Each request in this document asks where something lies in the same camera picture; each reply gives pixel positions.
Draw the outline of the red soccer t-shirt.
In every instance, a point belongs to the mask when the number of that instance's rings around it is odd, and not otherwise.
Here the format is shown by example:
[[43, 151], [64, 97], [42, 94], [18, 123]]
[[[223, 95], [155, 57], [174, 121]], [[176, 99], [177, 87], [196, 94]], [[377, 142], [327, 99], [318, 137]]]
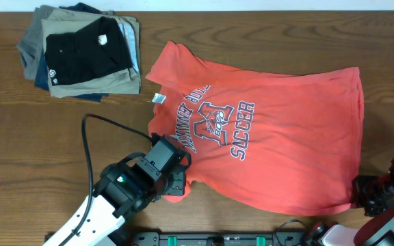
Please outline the red soccer t-shirt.
[[249, 206], [301, 216], [351, 206], [360, 168], [360, 71], [293, 76], [242, 70], [168, 42], [147, 74], [164, 101], [148, 129], [192, 156], [186, 183], [203, 182]]

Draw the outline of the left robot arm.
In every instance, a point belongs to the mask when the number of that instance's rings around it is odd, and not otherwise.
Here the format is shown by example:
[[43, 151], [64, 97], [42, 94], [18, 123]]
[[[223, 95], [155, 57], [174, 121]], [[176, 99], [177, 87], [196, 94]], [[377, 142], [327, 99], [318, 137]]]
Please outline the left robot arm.
[[132, 166], [128, 161], [103, 170], [92, 193], [45, 246], [99, 245], [162, 195], [184, 194], [187, 166], [179, 159], [156, 163], [142, 156]]

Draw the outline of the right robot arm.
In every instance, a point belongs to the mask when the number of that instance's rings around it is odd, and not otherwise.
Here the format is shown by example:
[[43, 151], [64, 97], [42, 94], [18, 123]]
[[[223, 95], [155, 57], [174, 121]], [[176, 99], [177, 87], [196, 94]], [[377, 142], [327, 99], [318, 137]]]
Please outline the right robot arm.
[[306, 236], [303, 245], [394, 246], [394, 158], [385, 175], [359, 175], [352, 184], [352, 208], [363, 208], [371, 219], [359, 229], [339, 223], [318, 223]]

